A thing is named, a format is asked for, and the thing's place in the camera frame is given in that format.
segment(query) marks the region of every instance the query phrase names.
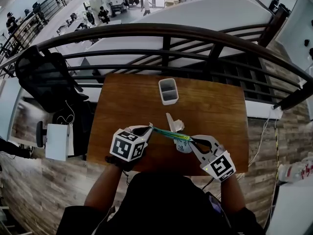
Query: desk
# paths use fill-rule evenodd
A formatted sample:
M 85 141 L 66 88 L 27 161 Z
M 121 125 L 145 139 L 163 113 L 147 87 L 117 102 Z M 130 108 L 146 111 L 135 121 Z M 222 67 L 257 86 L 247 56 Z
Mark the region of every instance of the desk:
M 158 82 L 166 77 L 110 74 L 106 77 L 93 120 L 87 160 L 106 164 L 113 134 L 132 125 L 169 130 L 166 112 L 185 124 L 190 136 L 214 136 L 231 154 L 237 172 L 248 170 L 247 116 L 243 90 L 239 87 L 194 79 L 174 78 L 179 100 L 162 105 Z M 207 175 L 193 153 L 176 150 L 173 140 L 152 133 L 146 155 L 136 171 L 168 169 L 183 175 Z

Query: green cable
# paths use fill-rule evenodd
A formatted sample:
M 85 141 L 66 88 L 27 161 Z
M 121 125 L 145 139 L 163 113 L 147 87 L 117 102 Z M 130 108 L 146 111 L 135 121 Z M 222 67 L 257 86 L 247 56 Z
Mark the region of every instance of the green cable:
M 183 141 L 193 141 L 190 136 L 185 135 L 185 134 L 162 130 L 162 129 L 156 128 L 154 126 L 152 127 L 152 129 L 155 132 L 160 133 L 160 134 L 162 134 L 162 135 L 164 135 L 170 139 L 179 139 L 179 140 L 183 140 Z

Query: person sitting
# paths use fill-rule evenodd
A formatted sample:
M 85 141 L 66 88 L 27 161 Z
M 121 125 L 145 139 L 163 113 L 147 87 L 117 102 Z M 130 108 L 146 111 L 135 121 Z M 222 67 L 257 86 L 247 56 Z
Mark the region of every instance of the person sitting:
M 9 34 L 12 34 L 16 30 L 18 25 L 16 24 L 15 17 L 13 17 L 13 14 L 11 12 L 7 14 L 7 17 L 8 21 L 6 22 L 6 27 L 9 31 Z
M 103 8 L 103 6 L 101 6 L 100 7 L 100 12 L 99 12 L 99 14 L 98 14 L 98 17 L 99 17 L 99 19 L 103 22 L 103 23 L 109 23 L 109 21 L 110 21 L 110 18 L 109 18 L 109 16 L 108 16 L 108 13 L 109 13 L 109 11 L 108 10 L 105 10 L 104 8 Z

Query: chair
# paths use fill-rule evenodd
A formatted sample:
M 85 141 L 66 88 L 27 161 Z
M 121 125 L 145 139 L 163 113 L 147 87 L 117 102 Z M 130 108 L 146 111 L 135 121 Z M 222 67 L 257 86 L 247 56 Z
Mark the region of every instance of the chair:
M 94 110 L 91 110 L 90 102 L 84 102 L 88 96 L 75 90 L 79 85 L 69 75 L 62 54 L 49 53 L 42 56 L 37 46 L 31 46 L 17 59 L 15 72 L 20 85 L 45 111 L 66 118 L 69 115 L 67 111 L 71 112 L 68 105 L 74 110 L 74 147 L 83 147 L 75 151 L 75 156 L 86 154 Z M 42 127 L 40 128 L 40 125 L 37 127 L 37 145 L 42 147 L 40 138 L 43 135 Z
M 42 56 L 37 46 L 31 46 L 17 59 L 15 72 L 20 85 L 49 113 L 65 108 L 65 100 L 74 104 L 88 99 L 75 90 L 79 85 L 69 75 L 60 53 Z

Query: black sleeve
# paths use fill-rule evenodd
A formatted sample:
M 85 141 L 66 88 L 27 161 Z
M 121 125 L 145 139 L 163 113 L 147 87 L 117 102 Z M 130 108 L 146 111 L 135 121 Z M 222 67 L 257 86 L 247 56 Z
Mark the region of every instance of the black sleeve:
M 87 234 L 90 235 L 105 218 L 105 214 L 88 206 L 71 206 L 65 208 L 56 235 Z
M 227 216 L 232 229 L 245 235 L 265 235 L 265 231 L 256 221 L 253 212 L 243 208 L 239 212 Z

